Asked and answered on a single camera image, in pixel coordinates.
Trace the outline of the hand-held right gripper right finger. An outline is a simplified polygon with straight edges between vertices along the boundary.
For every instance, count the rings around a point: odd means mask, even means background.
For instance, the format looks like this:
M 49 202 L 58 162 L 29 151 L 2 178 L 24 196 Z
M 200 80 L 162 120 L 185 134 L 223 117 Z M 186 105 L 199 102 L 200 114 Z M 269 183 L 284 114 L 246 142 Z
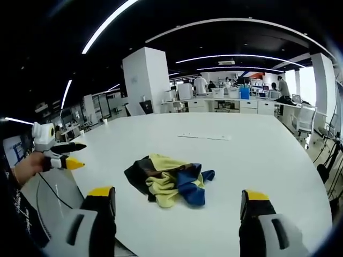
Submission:
M 309 255 L 301 230 L 262 192 L 242 191 L 240 221 L 240 256 Z

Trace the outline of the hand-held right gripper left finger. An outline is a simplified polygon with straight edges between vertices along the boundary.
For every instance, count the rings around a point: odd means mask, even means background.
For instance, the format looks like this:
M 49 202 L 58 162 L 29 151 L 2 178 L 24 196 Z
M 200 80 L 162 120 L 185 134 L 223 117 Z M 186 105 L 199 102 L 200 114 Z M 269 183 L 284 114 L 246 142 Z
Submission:
M 115 193 L 112 186 L 91 190 L 57 226 L 42 250 L 45 256 L 114 256 Z

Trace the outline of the person's left hand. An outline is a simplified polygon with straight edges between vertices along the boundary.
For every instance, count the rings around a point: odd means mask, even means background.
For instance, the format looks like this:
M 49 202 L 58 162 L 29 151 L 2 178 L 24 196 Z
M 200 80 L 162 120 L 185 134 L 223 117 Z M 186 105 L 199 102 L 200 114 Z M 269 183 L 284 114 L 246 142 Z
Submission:
M 46 170 L 45 159 L 46 157 L 43 153 L 33 152 L 11 169 L 20 187 L 23 187 L 37 173 Z

